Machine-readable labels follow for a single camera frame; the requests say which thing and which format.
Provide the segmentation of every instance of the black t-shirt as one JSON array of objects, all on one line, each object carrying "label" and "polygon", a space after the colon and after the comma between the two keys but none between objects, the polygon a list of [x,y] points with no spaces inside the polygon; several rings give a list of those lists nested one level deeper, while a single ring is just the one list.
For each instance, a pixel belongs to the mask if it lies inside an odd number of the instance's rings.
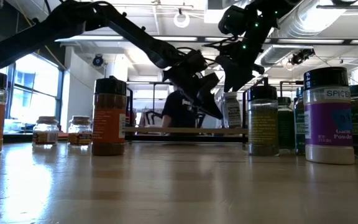
[{"label": "black t-shirt", "polygon": [[162,116],[171,117],[170,128],[195,128],[196,109],[180,93],[180,90],[169,94],[162,111]]}]

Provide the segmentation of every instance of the wooden table surface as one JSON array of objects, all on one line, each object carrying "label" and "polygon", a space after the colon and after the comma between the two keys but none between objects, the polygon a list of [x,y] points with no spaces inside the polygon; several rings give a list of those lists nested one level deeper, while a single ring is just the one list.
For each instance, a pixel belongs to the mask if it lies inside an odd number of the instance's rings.
[{"label": "wooden table surface", "polygon": [[133,143],[125,156],[0,153],[0,223],[358,223],[354,166],[249,157],[241,145]]}]

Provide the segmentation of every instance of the purple label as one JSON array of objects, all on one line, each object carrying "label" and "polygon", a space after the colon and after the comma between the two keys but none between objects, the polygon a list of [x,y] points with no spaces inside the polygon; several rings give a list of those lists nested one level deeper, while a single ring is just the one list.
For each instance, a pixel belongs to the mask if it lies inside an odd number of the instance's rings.
[{"label": "purple label", "polygon": [[305,105],[306,144],[353,146],[350,103]]}]

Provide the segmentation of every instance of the brown spice jar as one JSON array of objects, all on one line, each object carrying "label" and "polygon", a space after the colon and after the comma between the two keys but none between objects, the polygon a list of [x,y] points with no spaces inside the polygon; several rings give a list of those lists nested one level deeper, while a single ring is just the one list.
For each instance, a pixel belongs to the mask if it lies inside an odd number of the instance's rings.
[{"label": "brown spice jar", "polygon": [[125,150],[126,83],[113,78],[96,81],[92,155],[120,156]]}]

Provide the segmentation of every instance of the person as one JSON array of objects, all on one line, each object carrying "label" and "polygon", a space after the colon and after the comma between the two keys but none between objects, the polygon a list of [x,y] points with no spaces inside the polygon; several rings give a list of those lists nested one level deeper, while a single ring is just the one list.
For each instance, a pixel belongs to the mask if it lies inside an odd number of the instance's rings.
[{"label": "person", "polygon": [[168,95],[162,111],[163,128],[195,128],[197,110],[182,95],[175,90]]}]

